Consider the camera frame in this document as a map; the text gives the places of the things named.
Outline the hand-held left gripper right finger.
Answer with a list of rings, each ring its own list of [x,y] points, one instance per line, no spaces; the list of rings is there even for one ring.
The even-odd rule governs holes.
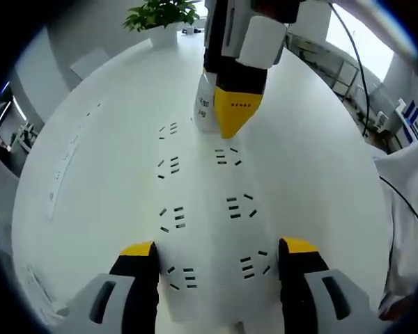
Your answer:
[[[383,332],[368,294],[308,241],[281,238],[278,268],[285,333]]]

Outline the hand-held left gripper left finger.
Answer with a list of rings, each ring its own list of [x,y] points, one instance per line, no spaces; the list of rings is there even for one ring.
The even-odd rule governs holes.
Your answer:
[[[100,273],[71,300],[58,333],[154,333],[160,261],[154,241],[132,244],[109,273]]]

